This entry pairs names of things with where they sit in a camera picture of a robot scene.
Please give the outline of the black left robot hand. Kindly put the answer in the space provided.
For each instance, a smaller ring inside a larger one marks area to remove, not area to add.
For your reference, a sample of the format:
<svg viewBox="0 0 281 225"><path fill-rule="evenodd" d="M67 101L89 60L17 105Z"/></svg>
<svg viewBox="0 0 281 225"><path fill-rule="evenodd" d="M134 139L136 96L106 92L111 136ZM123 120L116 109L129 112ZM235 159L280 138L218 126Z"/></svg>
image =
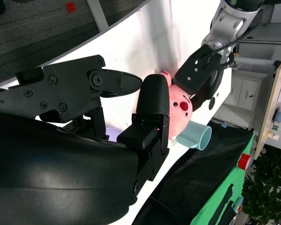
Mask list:
<svg viewBox="0 0 281 225"><path fill-rule="evenodd" d="M222 55L213 53L202 45L180 67L174 76L174 84L191 95L192 110L211 100L218 90L227 65L221 63Z"/></svg>

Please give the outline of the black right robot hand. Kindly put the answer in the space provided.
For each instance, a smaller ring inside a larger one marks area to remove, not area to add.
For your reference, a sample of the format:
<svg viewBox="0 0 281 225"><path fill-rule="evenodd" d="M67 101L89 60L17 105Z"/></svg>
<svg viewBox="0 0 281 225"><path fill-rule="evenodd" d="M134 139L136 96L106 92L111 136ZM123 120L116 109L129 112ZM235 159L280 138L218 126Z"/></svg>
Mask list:
<svg viewBox="0 0 281 225"><path fill-rule="evenodd" d="M107 225L168 153L165 76L105 69L102 56L17 74L0 89L0 225Z"/></svg>

